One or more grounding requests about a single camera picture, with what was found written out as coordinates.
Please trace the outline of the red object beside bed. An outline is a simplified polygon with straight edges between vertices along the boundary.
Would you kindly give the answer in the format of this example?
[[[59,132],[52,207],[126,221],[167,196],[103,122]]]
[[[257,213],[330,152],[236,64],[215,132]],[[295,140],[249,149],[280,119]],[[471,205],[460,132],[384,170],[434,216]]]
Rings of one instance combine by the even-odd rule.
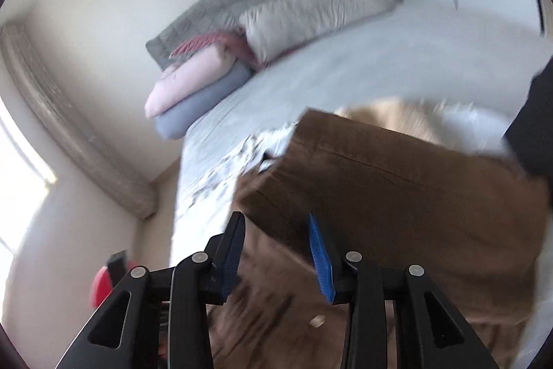
[[[99,269],[94,277],[90,291],[90,305],[92,308],[98,308],[104,302],[128,269],[129,265],[127,263],[116,265],[112,271],[107,265]]]

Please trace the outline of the lavender blue folded pillow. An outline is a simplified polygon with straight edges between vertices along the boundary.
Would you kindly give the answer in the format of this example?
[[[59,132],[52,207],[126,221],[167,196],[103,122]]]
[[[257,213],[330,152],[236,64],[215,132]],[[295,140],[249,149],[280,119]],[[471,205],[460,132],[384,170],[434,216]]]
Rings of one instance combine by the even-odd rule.
[[[221,79],[179,101],[154,119],[158,135],[165,140],[184,138],[193,123],[245,85],[253,75],[250,68],[236,61],[229,73]]]

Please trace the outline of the black garment on bed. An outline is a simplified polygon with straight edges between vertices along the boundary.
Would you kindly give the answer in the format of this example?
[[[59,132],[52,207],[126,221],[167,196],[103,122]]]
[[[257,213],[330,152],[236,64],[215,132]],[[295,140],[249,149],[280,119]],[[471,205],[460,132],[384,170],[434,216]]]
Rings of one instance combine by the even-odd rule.
[[[504,134],[526,172],[545,177],[552,187],[553,174],[553,62],[537,74],[524,106]]]

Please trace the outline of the grey window curtain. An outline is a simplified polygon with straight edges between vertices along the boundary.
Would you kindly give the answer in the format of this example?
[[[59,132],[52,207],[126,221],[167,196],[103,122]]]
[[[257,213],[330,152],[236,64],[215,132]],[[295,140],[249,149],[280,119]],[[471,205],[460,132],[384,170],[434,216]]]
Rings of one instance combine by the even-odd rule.
[[[158,189],[96,133],[41,62],[21,24],[1,27],[1,57],[28,107],[99,189],[138,219],[158,211]]]

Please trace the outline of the pink folded pillow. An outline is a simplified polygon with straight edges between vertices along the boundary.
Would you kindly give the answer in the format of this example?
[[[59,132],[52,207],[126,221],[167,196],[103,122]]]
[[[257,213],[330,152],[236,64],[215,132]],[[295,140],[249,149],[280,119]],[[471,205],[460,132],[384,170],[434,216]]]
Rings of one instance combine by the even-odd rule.
[[[171,65],[154,85],[145,105],[147,119],[154,118],[175,106],[181,100],[225,76],[236,61],[236,56],[219,44],[194,54],[182,64]]]

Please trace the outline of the maroon striped cloth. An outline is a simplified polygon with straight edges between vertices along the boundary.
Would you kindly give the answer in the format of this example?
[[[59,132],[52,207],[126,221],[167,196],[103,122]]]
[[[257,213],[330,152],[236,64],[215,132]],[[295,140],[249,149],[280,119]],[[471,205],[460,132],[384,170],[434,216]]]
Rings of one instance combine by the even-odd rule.
[[[237,59],[248,63],[249,65],[257,65],[257,59],[246,37],[235,31],[216,31],[212,33],[198,35],[189,40],[183,41],[170,54],[171,61],[178,59],[187,60],[200,50],[212,45],[221,45],[227,49]]]

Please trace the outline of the grey crinkled pillow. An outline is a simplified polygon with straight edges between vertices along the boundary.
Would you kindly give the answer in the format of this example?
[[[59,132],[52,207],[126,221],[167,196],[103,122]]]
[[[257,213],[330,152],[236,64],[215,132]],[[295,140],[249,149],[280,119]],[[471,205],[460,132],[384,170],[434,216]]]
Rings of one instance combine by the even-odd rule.
[[[382,0],[272,0],[244,11],[238,23],[258,62],[266,64],[290,49],[393,8]]]

